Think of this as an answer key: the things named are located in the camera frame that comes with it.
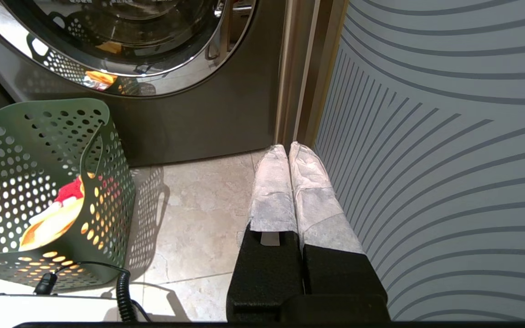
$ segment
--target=door glass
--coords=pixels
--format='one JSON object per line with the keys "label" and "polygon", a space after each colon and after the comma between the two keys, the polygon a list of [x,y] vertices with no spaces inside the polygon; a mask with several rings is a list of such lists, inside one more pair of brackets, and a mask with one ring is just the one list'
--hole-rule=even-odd
{"label": "door glass", "polygon": [[32,0],[64,40],[94,56],[151,62],[217,24],[217,0]]}

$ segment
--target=striped wall pattern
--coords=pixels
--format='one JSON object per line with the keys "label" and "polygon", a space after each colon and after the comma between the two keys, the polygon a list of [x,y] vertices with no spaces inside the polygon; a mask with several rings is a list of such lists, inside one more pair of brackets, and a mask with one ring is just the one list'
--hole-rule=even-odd
{"label": "striped wall pattern", "polygon": [[351,0],[314,146],[394,320],[525,320],[525,0]]}

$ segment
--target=chrome door rim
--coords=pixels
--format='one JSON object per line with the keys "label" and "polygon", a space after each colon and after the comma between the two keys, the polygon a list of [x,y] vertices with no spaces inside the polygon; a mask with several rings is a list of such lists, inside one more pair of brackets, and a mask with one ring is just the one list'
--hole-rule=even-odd
{"label": "chrome door rim", "polygon": [[[211,54],[211,46],[216,46],[221,41],[221,38],[224,37],[224,31],[222,28],[225,15],[229,14],[227,4],[231,3],[231,0],[221,0],[221,3],[224,3],[226,10],[217,12],[221,17],[218,21],[218,24],[213,31],[212,35],[208,37],[207,41],[203,46],[200,47],[200,50],[196,52],[195,56],[190,56],[184,62],[171,67],[169,69],[160,70],[157,72],[150,72],[151,67],[147,68],[146,72],[134,72],[130,71],[127,73],[125,70],[115,71],[114,69],[109,70],[110,68],[98,67],[94,68],[89,65],[84,65],[83,63],[74,60],[58,52],[53,46],[46,44],[40,37],[31,33],[20,23],[6,9],[6,7],[0,4],[0,36],[3,37],[9,44],[14,48],[19,50],[24,56],[27,56],[32,61],[39,64],[41,67],[48,69],[49,71],[63,77],[69,81],[82,85],[83,87],[88,87],[90,89],[98,91],[94,86],[89,85],[85,81],[86,72],[97,71],[101,73],[107,73],[110,75],[117,76],[120,81],[126,81],[126,83],[133,84],[142,84],[142,85],[151,85],[154,88],[154,92],[145,93],[145,94],[126,94],[127,96],[158,96],[158,95],[167,95],[171,93],[176,93],[187,89],[188,87],[194,86],[201,81],[204,81],[207,77],[212,75],[219,67],[221,67],[226,60],[231,56],[231,54],[239,47],[240,43],[244,39],[244,35],[248,30],[250,23],[252,22],[252,15],[254,14],[254,9],[256,8],[256,0],[252,2],[252,11],[248,17],[246,27],[242,31],[240,39],[237,40],[235,46],[229,51],[219,51],[217,54]],[[39,52],[46,51],[45,56],[38,56]],[[48,62],[54,58],[60,58],[66,66],[70,67],[69,75],[64,74],[59,71],[58,67],[54,65],[44,64],[46,59]],[[107,88],[104,93],[112,93],[115,95],[124,95],[119,88]]]}

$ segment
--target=washing machine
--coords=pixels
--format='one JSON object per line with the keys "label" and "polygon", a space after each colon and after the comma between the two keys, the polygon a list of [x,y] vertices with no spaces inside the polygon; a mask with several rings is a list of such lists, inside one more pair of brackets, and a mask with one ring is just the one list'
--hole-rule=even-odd
{"label": "washing machine", "polygon": [[285,2],[0,0],[14,101],[105,101],[131,166],[273,142]]}

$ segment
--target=coiled cord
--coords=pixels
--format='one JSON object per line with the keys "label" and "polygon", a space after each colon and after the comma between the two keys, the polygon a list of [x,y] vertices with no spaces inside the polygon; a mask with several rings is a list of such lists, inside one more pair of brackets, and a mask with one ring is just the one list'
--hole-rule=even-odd
{"label": "coiled cord", "polygon": [[117,278],[117,307],[121,321],[123,322],[137,322],[137,314],[131,302],[131,295],[129,294],[129,278],[131,273],[121,272]]}
{"label": "coiled cord", "polygon": [[[56,271],[54,271],[52,281],[46,280],[45,284],[42,284],[42,293],[50,294],[52,292],[52,288],[54,287],[54,284],[56,283],[56,275],[61,272],[62,270],[65,270],[71,266],[74,265],[82,265],[82,264],[96,264],[98,266],[105,266],[112,268],[114,270],[117,270],[121,272],[119,274],[119,277],[117,278],[117,307],[119,311],[119,315],[121,316],[121,320],[123,322],[137,322],[137,314],[135,313],[135,309],[133,307],[133,302],[131,300],[131,294],[129,293],[129,279],[131,278],[131,273],[127,269],[119,268],[118,266],[113,266],[112,264],[108,263],[102,263],[102,262],[95,262],[95,261],[79,261],[75,263],[71,263],[67,266],[61,266]],[[138,303],[135,302],[135,305],[138,306],[141,314],[143,317],[148,321],[151,322],[151,319],[145,313],[144,309],[138,305]]]}

